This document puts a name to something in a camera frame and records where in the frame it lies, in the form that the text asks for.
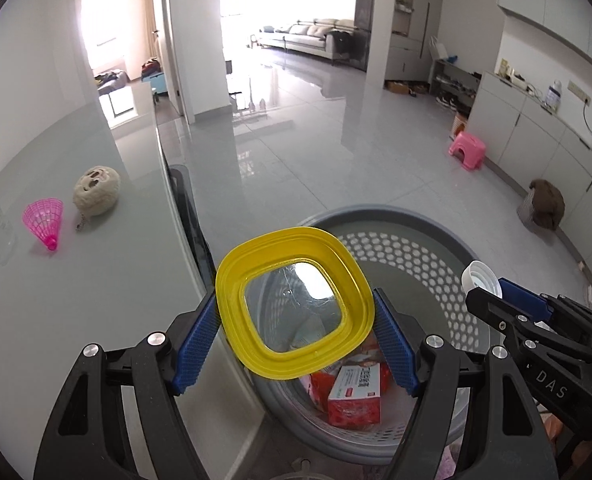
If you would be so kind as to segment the red white cardboard box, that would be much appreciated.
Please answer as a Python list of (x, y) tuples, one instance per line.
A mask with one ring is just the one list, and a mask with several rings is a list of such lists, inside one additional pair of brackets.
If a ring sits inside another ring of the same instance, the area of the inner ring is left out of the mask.
[(328, 395), (328, 422), (334, 427), (356, 429), (380, 421), (380, 364), (342, 366)]

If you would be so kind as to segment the yellow plastic lid frame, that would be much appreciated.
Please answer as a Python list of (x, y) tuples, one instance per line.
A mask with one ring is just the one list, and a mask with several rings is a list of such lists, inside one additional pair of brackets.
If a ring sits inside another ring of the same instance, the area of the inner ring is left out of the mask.
[(334, 235), (296, 226), (248, 240), (221, 261), (216, 298), (226, 338), (252, 373), (291, 380), (354, 351), (372, 330), (371, 287)]

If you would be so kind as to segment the red plastic bag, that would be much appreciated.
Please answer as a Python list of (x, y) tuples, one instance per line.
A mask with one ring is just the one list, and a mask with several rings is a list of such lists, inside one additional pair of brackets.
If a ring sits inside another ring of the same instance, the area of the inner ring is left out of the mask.
[(336, 377), (340, 369), (345, 365), (368, 366), (380, 364), (381, 393), (385, 393), (392, 382), (392, 373), (385, 363), (383, 353), (379, 348), (367, 348), (366, 351), (358, 351), (345, 356), (343, 359), (317, 370), (307, 376), (299, 378), (300, 383), (306, 389), (314, 406), (322, 413), (328, 412), (328, 396), (331, 393)]

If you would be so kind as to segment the pink plastic shuttlecock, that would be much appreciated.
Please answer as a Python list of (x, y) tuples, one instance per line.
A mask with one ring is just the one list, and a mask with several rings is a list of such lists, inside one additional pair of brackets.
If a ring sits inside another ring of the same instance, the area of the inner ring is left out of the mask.
[(63, 208), (58, 198), (42, 198), (29, 204), (22, 214), (24, 226), (50, 252), (58, 247)]

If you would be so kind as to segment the beige plush toy head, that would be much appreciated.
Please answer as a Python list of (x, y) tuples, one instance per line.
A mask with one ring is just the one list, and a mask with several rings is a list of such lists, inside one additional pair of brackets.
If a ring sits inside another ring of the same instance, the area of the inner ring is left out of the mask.
[(107, 166), (92, 167), (79, 178), (72, 196), (72, 202), (79, 212), (78, 231), (91, 218), (102, 216), (116, 205), (120, 185), (118, 172)]

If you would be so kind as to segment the grey perforated trash basket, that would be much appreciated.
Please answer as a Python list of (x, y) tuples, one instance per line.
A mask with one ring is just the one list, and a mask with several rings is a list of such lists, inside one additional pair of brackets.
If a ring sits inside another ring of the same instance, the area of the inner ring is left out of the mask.
[[(498, 333), (470, 315), (461, 286), (463, 270), (476, 256), (439, 223), (393, 206), (353, 206), (305, 220), (336, 236), (374, 288), (383, 289), (395, 309), (413, 316), (425, 333), (454, 348), (485, 353)], [(397, 385), (382, 396), (381, 420), (363, 429), (328, 423), (298, 379), (253, 382), (262, 402), (294, 437), (345, 462), (384, 466), (392, 460), (415, 400)]]

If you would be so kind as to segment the bed in far room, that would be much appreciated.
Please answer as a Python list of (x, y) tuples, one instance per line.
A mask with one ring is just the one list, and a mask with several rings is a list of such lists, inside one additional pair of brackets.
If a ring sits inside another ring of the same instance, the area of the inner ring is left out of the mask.
[(124, 88), (130, 81), (129, 76), (123, 70), (110, 70), (94, 77), (96, 90), (100, 96)]

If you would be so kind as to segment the brown cloth on basket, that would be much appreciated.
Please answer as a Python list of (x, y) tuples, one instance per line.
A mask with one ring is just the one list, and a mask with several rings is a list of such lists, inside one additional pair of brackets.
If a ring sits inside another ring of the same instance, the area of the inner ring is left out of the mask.
[(517, 208), (520, 221), (528, 228), (555, 232), (565, 214), (562, 193), (548, 180), (534, 179), (529, 183), (523, 203)]

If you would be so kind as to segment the white sideboard cabinet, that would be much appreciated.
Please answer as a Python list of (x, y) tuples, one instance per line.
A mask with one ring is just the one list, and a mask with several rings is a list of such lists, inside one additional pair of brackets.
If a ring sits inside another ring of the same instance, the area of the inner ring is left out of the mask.
[(487, 159), (521, 190), (551, 182), (565, 200), (566, 240), (592, 276), (592, 146), (540, 101), (490, 73), (482, 75), (467, 131), (487, 145)]

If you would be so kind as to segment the pink plastic stool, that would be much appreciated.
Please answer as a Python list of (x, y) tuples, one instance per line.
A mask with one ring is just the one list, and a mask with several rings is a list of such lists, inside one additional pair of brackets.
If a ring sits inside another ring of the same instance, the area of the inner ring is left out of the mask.
[(462, 166), (473, 171), (482, 168), (486, 156), (487, 147), (483, 140), (471, 133), (461, 131), (452, 141), (449, 155), (461, 157)]

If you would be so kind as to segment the white bottle on cabinet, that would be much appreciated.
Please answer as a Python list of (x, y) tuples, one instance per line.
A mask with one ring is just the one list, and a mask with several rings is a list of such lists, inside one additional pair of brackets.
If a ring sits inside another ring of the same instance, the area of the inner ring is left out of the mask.
[(544, 104), (546, 104), (547, 108), (550, 108), (552, 112), (556, 113), (558, 108), (561, 104), (562, 98), (562, 84), (559, 80), (554, 80), (552, 84), (550, 84), (548, 91), (546, 92), (546, 97), (544, 98)]

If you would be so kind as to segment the shoe rack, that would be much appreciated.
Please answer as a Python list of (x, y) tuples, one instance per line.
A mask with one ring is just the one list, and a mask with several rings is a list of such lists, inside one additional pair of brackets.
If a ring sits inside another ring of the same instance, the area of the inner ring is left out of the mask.
[(430, 94), (442, 106), (468, 114), (481, 81), (479, 72), (468, 72), (447, 60), (438, 60), (430, 71)]

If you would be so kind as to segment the cardboard box on floor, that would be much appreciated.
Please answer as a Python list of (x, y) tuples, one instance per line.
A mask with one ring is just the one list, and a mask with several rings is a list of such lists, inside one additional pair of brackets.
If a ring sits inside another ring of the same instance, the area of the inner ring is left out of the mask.
[(401, 81), (387, 81), (386, 89), (397, 94), (408, 94), (410, 92), (410, 87), (405, 82)]

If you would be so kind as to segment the grey sofa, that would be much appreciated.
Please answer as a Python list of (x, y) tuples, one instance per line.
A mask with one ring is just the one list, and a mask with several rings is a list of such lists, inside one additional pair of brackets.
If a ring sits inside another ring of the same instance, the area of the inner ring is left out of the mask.
[(366, 35), (354, 26), (353, 20), (314, 18), (287, 27), (264, 26), (250, 40), (259, 47), (299, 52), (332, 63), (354, 64), (363, 70)]

